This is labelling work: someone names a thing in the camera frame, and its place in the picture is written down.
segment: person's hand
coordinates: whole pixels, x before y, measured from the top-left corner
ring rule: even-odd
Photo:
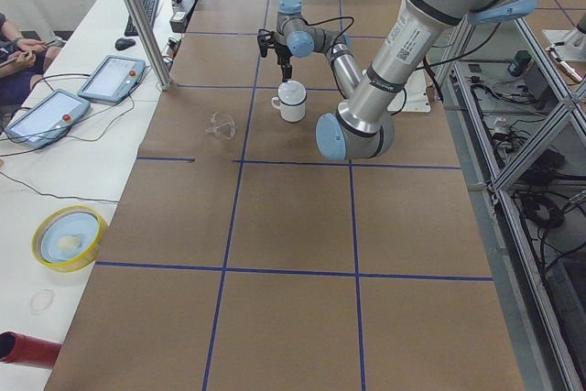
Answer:
[[[33,51],[36,54],[39,54],[39,52],[47,50],[43,40],[36,40],[34,38],[21,38],[16,45],[18,46],[18,49],[23,52]]]
[[[10,54],[10,57],[8,58],[16,58],[16,61],[11,65],[14,72],[20,72],[32,68],[37,60],[37,56],[32,50],[28,52],[15,52]]]

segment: white desk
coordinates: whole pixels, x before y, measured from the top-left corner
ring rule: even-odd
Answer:
[[[172,15],[171,0],[160,0],[154,26],[162,50],[169,37],[179,38],[168,23]],[[92,73],[109,54],[121,54],[147,61],[139,41],[130,49],[118,52],[114,42],[123,36],[128,13],[123,0],[98,0],[80,23],[65,48],[46,75],[59,73]],[[84,79],[53,81],[54,88],[77,92]],[[39,84],[25,105],[38,103],[49,93]],[[42,192],[76,195],[92,199],[119,200],[136,158],[149,121],[157,106],[160,90],[151,71],[133,92],[135,108],[125,114],[98,142],[61,139],[44,150],[21,156],[4,157],[1,170],[8,176],[23,180]],[[126,99],[71,129],[70,134],[95,138],[120,113],[131,108]],[[107,106],[92,103],[88,114]],[[2,135],[0,155],[26,150],[5,140]],[[31,254],[31,238],[38,225],[60,208],[83,204],[98,211],[107,222],[114,216],[112,203],[57,200],[42,197],[0,176],[0,331],[16,331],[41,339],[63,342],[92,265],[69,274],[61,274],[38,263]],[[55,293],[52,304],[40,314],[32,313],[29,302],[43,289]],[[49,370],[0,364],[0,389],[19,391],[42,390]]]

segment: white cup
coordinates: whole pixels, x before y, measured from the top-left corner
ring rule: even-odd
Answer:
[[[271,104],[280,113],[285,121],[296,123],[305,116],[305,102],[307,93],[299,81],[288,80],[278,86],[278,96],[274,96]]]

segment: computer mouse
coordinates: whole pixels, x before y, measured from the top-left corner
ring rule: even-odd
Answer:
[[[130,48],[131,46],[134,46],[135,44],[136,44],[136,41],[132,38],[120,37],[114,43],[114,47],[117,50],[125,50],[125,49]]]

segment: tablet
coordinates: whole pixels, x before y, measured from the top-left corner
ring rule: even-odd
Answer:
[[[87,100],[57,89],[11,123],[5,131],[17,142],[42,148],[65,136],[89,108]]]
[[[145,62],[107,56],[77,94],[90,101],[120,103],[142,79]]]

